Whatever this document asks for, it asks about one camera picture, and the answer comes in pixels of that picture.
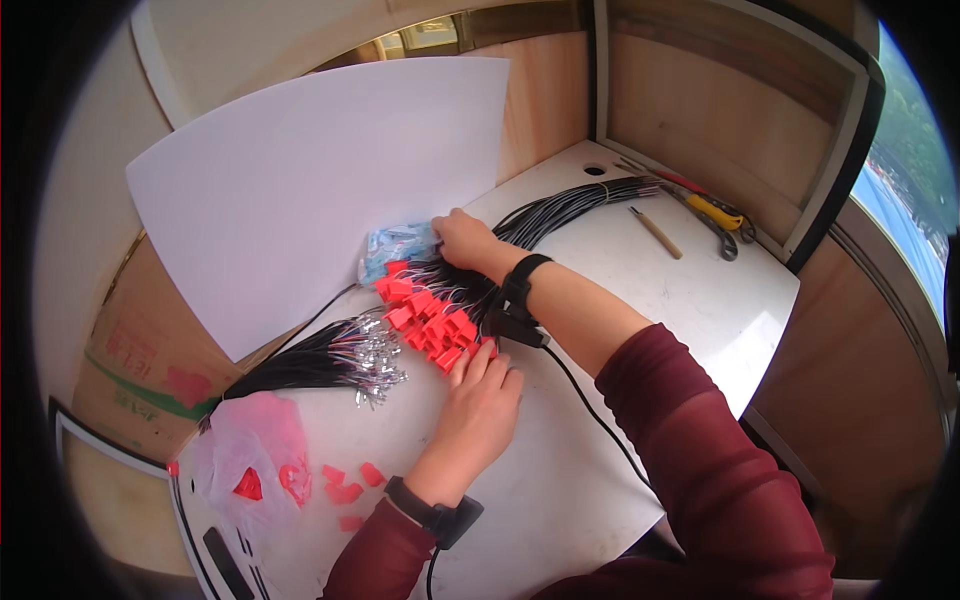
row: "wooden handle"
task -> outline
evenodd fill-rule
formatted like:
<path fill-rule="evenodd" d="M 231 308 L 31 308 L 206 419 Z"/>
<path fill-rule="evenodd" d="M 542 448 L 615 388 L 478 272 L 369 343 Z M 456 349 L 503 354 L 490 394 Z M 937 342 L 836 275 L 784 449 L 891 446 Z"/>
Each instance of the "wooden handle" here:
<path fill-rule="evenodd" d="M 643 214 L 642 212 L 634 213 L 635 216 L 640 220 L 640 222 L 650 229 L 650 232 L 654 234 L 654 237 L 660 240 L 660 243 L 663 244 L 663 247 L 668 249 L 674 258 L 678 260 L 683 257 L 684 253 L 680 252 L 680 249 L 670 241 L 670 238 L 666 236 L 666 233 L 660 231 L 660 228 L 654 225 L 654 222 L 650 220 L 650 217 Z"/>

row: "white table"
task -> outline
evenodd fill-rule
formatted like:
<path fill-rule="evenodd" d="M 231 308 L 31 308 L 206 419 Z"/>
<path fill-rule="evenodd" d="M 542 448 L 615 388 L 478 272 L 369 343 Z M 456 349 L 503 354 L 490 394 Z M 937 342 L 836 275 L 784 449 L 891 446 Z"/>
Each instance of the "white table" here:
<path fill-rule="evenodd" d="M 629 176 L 612 166 L 617 161 L 616 153 L 581 142 L 503 183 L 471 203 L 467 212 L 492 226 L 538 198 Z M 583 171 L 587 163 L 601 164 L 607 173 L 588 175 Z M 674 260 L 628 212 L 630 204 L 681 248 L 681 260 Z M 610 289 L 654 322 L 663 322 L 690 346 L 739 418 L 780 342 L 800 283 L 761 246 L 738 245 L 739 257 L 724 261 L 717 236 L 677 201 L 661 195 L 595 209 L 548 236 L 537 250 Z M 302 336 L 377 300 L 367 291 L 351 293 Z M 559 347 L 553 348 L 573 370 L 595 410 L 621 434 L 589 376 Z M 526 375 L 516 436 L 468 491 L 486 512 L 437 560 L 434 591 L 441 599 L 527 597 L 616 558 L 663 514 L 546 353 L 510 341 L 502 342 L 502 349 Z M 357 409 L 349 390 L 280 394 L 300 404 L 314 473 L 313 497 L 297 527 L 277 532 L 273 546 L 255 552 L 252 560 L 241 554 L 236 532 L 224 532 L 257 597 L 244 562 L 260 565 L 273 600 L 319 596 L 350 537 L 337 530 L 334 517 L 367 516 L 382 497 L 381 491 L 367 490 L 349 507 L 330 506 L 320 475 L 324 463 L 346 470 L 348 480 L 359 480 L 356 469 L 364 462 L 374 463 L 389 478 L 405 473 L 417 459 L 439 415 L 444 382 L 437 368 L 412 350 L 405 349 L 400 362 L 410 380 L 394 388 L 387 404 L 375 412 Z M 180 457 L 180 480 L 197 558 L 221 597 L 231 598 L 200 541 L 209 526 L 226 527 L 190 493 L 190 471 L 188 446 Z M 425 571 L 412 598 L 425 597 Z"/>

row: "hand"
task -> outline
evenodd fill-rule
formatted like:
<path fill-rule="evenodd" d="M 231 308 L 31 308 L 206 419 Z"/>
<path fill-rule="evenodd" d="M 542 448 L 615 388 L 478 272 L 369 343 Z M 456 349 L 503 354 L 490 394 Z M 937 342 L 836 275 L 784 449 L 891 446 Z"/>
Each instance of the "hand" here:
<path fill-rule="evenodd" d="M 437 432 L 404 478 L 407 489 L 430 506 L 460 504 L 514 438 L 523 373 L 507 368 L 509 354 L 491 361 L 492 350 L 488 341 L 472 360 L 464 352 L 454 365 Z"/>
<path fill-rule="evenodd" d="M 528 251 L 496 239 L 483 221 L 474 219 L 461 208 L 448 217 L 434 217 L 430 224 L 443 244 L 440 254 L 454 267 L 476 271 L 497 285 Z"/>

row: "cardboard box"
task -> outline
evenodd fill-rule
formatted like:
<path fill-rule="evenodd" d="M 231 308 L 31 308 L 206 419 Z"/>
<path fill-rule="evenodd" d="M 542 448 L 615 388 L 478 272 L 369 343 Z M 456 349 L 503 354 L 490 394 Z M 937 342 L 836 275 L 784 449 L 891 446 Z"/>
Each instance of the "cardboard box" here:
<path fill-rule="evenodd" d="M 223 392 L 291 334 L 233 364 L 144 237 L 97 316 L 71 411 L 125 448 L 169 462 Z"/>

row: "white paper sheet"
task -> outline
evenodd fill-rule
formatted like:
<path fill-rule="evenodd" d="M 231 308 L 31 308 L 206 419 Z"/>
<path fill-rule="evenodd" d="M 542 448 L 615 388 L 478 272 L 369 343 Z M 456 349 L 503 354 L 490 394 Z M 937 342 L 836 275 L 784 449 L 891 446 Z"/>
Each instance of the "white paper sheet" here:
<path fill-rule="evenodd" d="M 356 279 L 371 229 L 495 186 L 510 64 L 372 62 L 217 108 L 127 166 L 167 273 L 238 361 Z"/>

